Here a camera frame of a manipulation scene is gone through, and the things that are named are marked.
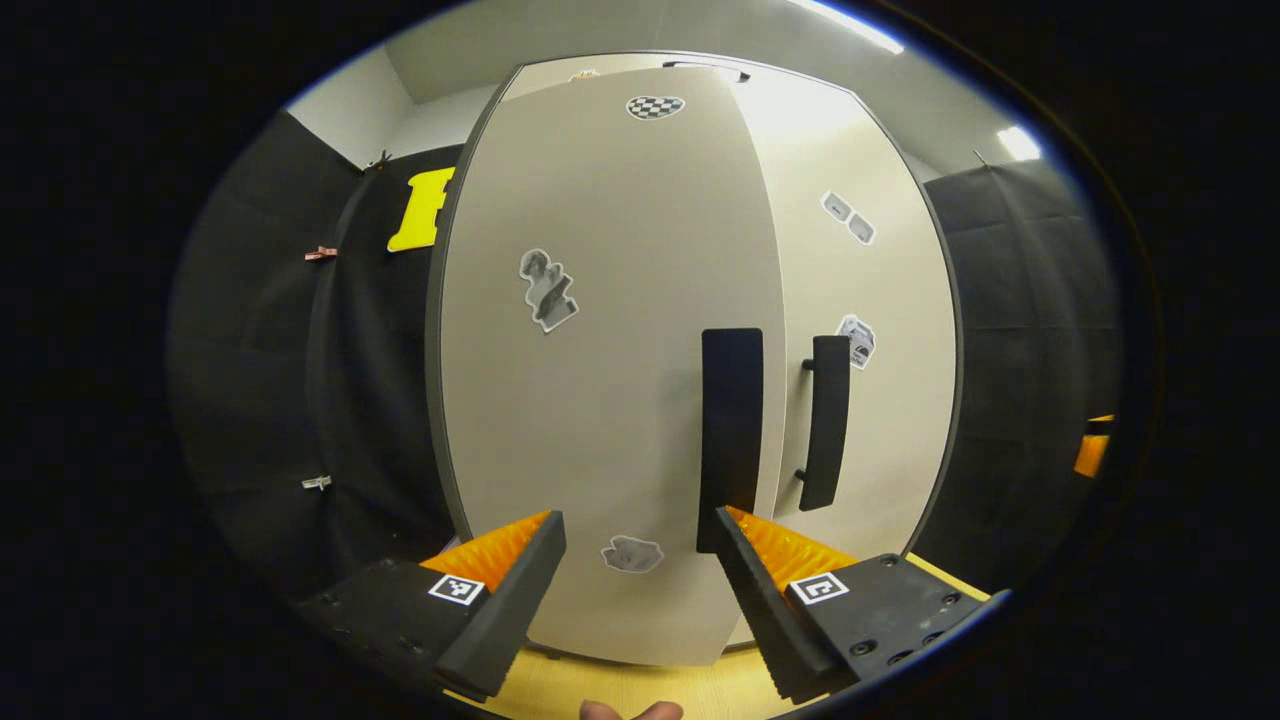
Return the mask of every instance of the black curtain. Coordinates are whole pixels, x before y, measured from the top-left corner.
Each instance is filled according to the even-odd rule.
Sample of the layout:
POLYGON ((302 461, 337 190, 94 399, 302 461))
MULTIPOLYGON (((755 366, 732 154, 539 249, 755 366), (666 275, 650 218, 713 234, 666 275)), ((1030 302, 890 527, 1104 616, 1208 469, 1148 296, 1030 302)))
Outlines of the black curtain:
POLYGON ((1107 247, 1039 160, 924 186, 955 268, 964 386, 955 447, 914 551, 983 589, 1016 587, 1092 487, 1089 418, 1116 411, 1123 347, 1107 247))
POLYGON ((453 534, 422 377, 430 249, 387 252, 407 181, 460 147, 362 173, 278 114, 197 219, 168 382, 183 450, 232 548, 291 600, 453 534), (338 247, 321 263, 316 246, 338 247), (330 475, 325 491, 302 480, 330 475))

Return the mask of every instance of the black handle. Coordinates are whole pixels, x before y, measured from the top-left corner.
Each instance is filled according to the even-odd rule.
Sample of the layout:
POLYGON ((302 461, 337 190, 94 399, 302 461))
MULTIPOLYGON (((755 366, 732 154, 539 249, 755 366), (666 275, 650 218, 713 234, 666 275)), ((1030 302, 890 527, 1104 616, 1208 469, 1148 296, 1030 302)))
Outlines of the black handle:
POLYGON ((764 333, 759 328, 703 331, 698 552, 716 552, 717 507, 754 511, 763 427, 764 333))
POLYGON ((713 65, 712 63, 690 63, 689 60, 667 60, 662 64, 664 68, 717 68, 721 70, 736 70, 737 82, 746 82, 751 79, 751 76, 739 70, 737 68, 728 68, 724 65, 713 65))
POLYGON ((814 337, 813 357, 800 365, 813 372, 813 419, 809 423, 809 459, 796 470, 796 477, 804 482, 800 510, 817 510, 836 500, 840 464, 845 457, 849 337, 814 337))

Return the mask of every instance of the ceiling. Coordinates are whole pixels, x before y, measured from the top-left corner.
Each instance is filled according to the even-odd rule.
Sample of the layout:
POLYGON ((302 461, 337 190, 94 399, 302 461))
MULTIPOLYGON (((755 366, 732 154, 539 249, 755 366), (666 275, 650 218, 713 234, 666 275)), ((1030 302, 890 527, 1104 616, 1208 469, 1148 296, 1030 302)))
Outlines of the ceiling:
POLYGON ((942 174, 1012 156, 1012 122, 910 46, 899 55, 786 0, 474 0, 387 44, 415 102, 494 85, 522 63, 620 50, 756 60, 852 90, 942 174))

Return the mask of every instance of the wooden floor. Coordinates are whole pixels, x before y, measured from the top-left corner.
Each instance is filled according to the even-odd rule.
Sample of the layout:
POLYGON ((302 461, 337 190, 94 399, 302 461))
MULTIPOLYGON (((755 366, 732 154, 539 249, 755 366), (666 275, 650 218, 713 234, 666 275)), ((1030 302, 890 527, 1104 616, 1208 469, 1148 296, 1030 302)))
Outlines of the wooden floor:
MULTIPOLYGON (((988 597, 914 555, 908 559, 978 600, 988 597)), ((778 697, 754 646, 728 651, 707 667, 646 667, 575 656, 552 660, 526 647, 497 697, 483 705, 453 697, 515 720, 571 720, 584 700, 611 705, 623 717, 664 700, 680 703, 686 720, 755 720, 797 707, 778 697)))

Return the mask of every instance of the finger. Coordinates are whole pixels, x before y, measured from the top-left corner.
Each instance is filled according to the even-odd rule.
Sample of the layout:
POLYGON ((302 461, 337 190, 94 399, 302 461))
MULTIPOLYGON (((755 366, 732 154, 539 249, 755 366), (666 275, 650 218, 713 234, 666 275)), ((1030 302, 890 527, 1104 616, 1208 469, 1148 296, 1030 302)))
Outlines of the finger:
POLYGON ((608 705, 584 700, 582 707, 577 711, 577 720, 622 720, 622 716, 608 705))
POLYGON ((655 702, 635 720, 680 720, 684 716, 685 708, 675 702, 655 702))

